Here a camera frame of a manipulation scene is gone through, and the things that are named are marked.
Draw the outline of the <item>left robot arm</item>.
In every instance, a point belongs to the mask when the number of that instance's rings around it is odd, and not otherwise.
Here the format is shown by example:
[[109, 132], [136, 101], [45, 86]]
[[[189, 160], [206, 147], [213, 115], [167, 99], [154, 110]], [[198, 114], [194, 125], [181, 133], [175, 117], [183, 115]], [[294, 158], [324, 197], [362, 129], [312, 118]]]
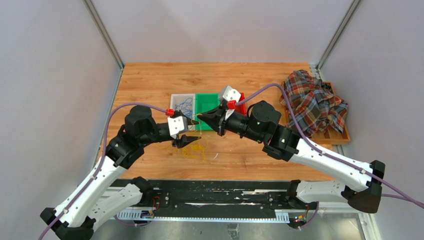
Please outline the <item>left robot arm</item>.
[[155, 106], [139, 102], [129, 106], [130, 112], [117, 135], [111, 140], [103, 139], [101, 156], [91, 172], [62, 203], [47, 207], [40, 214], [46, 230], [53, 231], [61, 240], [88, 240], [125, 208], [152, 203], [153, 188], [142, 177], [134, 178], [119, 192], [101, 200], [108, 187], [144, 154], [145, 147], [170, 141], [181, 149], [197, 140], [186, 132], [198, 122], [181, 111], [163, 109], [167, 121], [157, 123], [152, 116]]

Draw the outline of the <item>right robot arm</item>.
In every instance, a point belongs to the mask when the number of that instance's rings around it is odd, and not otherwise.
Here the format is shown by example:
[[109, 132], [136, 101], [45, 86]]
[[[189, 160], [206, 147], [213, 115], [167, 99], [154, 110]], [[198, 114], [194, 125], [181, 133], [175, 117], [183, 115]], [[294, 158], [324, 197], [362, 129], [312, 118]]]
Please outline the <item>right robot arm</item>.
[[346, 203], [368, 214], [378, 211], [384, 163], [378, 160], [361, 162], [328, 150], [281, 125], [280, 118], [281, 113], [263, 100], [255, 103], [247, 115], [230, 112], [223, 105], [198, 115], [198, 119], [219, 136], [227, 131], [238, 134], [241, 138], [262, 143], [263, 152], [271, 158], [309, 166], [334, 178], [333, 181], [292, 180], [285, 195], [291, 208], [333, 202]]

